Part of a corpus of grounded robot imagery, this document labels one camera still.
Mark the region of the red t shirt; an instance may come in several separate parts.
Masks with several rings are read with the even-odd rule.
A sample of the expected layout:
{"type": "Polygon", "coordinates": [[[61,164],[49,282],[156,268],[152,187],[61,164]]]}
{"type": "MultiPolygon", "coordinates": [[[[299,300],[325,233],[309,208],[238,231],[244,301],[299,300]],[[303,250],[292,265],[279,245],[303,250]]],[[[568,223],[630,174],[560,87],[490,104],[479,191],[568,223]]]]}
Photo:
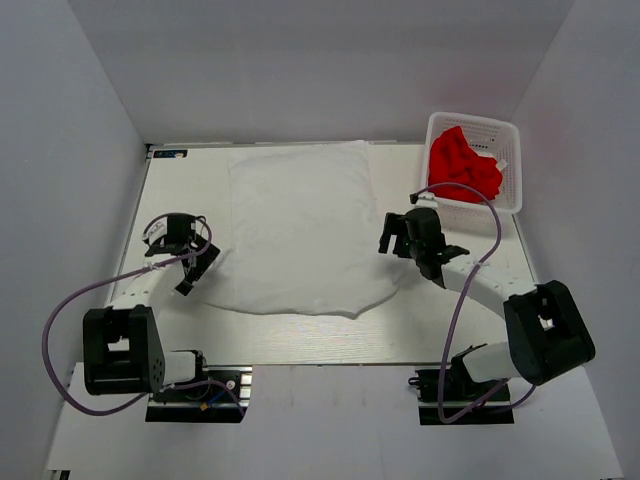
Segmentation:
{"type": "Polygon", "coordinates": [[[451,186],[451,183],[467,185],[494,200],[500,191],[503,175],[497,161],[478,155],[471,149],[461,127],[444,131],[433,142],[429,154],[428,185],[441,184],[432,193],[438,197],[467,203],[483,203],[468,189],[451,186]]]}

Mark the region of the white t shirt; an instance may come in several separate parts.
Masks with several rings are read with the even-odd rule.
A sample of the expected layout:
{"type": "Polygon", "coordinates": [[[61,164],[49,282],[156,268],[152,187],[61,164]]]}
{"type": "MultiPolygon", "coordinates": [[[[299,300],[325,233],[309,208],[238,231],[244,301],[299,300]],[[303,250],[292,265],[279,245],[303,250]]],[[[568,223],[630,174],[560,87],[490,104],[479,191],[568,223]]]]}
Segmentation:
{"type": "Polygon", "coordinates": [[[393,296],[406,268],[382,232],[362,140],[233,156],[231,244],[194,292],[267,315],[355,318],[393,296]]]}

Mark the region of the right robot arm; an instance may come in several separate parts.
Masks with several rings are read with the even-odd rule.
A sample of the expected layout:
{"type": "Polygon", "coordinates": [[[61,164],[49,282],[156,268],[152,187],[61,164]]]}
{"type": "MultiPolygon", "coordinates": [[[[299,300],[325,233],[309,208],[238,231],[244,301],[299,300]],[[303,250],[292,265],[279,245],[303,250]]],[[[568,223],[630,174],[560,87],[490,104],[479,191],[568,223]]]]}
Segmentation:
{"type": "Polygon", "coordinates": [[[505,341],[444,352],[450,363],[444,383],[463,398],[475,398],[489,383],[511,378],[541,386],[595,358],[595,344],[565,284],[535,284],[473,260],[467,249],[446,242],[431,208],[387,214],[379,251],[412,260],[424,279],[504,321],[505,341]]]}

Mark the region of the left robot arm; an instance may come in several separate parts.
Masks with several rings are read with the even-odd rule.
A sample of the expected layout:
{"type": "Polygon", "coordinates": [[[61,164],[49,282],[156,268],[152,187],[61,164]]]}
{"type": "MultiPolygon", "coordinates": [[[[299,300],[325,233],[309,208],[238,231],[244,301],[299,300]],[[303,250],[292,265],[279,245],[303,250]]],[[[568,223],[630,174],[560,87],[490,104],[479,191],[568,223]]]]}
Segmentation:
{"type": "Polygon", "coordinates": [[[91,395],[157,394],[177,385],[199,399],[211,387],[196,350],[163,350],[156,320],[175,294],[188,296],[220,255],[203,216],[168,213],[143,231],[147,261],[108,306],[83,318],[85,387],[91,395]]]}

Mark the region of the blue table label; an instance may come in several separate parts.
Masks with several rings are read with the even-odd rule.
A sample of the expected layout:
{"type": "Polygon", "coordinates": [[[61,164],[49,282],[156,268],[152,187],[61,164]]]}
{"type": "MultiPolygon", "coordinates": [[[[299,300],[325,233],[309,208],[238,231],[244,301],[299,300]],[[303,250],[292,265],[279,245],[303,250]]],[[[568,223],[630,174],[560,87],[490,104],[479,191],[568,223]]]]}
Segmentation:
{"type": "Polygon", "coordinates": [[[153,158],[161,158],[161,159],[185,158],[187,155],[188,155],[187,149],[155,150],[153,152],[153,158]]]}

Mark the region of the white plastic basket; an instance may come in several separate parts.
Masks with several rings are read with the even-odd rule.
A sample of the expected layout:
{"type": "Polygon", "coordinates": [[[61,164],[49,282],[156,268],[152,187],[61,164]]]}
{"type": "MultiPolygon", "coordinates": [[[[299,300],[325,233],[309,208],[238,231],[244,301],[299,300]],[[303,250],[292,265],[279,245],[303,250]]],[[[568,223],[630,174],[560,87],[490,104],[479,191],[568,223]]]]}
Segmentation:
{"type": "Polygon", "coordinates": [[[514,215],[522,208],[520,135],[509,122],[451,112],[429,117],[421,186],[434,186],[439,204],[466,210],[488,207],[514,215]]]}

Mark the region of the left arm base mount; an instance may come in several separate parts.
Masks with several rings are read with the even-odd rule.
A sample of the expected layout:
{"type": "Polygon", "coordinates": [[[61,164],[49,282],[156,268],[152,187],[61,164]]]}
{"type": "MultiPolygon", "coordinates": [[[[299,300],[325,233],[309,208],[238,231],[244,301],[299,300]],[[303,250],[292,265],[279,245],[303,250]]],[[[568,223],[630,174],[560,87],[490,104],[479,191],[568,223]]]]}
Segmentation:
{"type": "Polygon", "coordinates": [[[151,396],[147,423],[239,424],[248,411],[253,368],[205,365],[194,382],[151,396]]]}

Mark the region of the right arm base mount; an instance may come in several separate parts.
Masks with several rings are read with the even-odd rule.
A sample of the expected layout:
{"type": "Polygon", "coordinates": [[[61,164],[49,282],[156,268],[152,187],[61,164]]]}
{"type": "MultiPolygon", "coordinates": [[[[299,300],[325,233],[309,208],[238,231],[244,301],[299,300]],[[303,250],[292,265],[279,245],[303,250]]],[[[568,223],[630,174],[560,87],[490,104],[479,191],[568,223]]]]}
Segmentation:
{"type": "MultiPolygon", "coordinates": [[[[441,426],[437,410],[437,386],[439,368],[416,370],[408,379],[408,385],[418,397],[418,414],[421,426],[441,426]]],[[[499,381],[473,383],[455,379],[446,371],[444,382],[443,412],[446,417],[453,416],[459,410],[471,405],[482,395],[498,386],[499,381]]],[[[454,422],[454,425],[510,425],[514,423],[511,411],[509,387],[502,385],[492,397],[476,406],[470,413],[454,422]]]]}

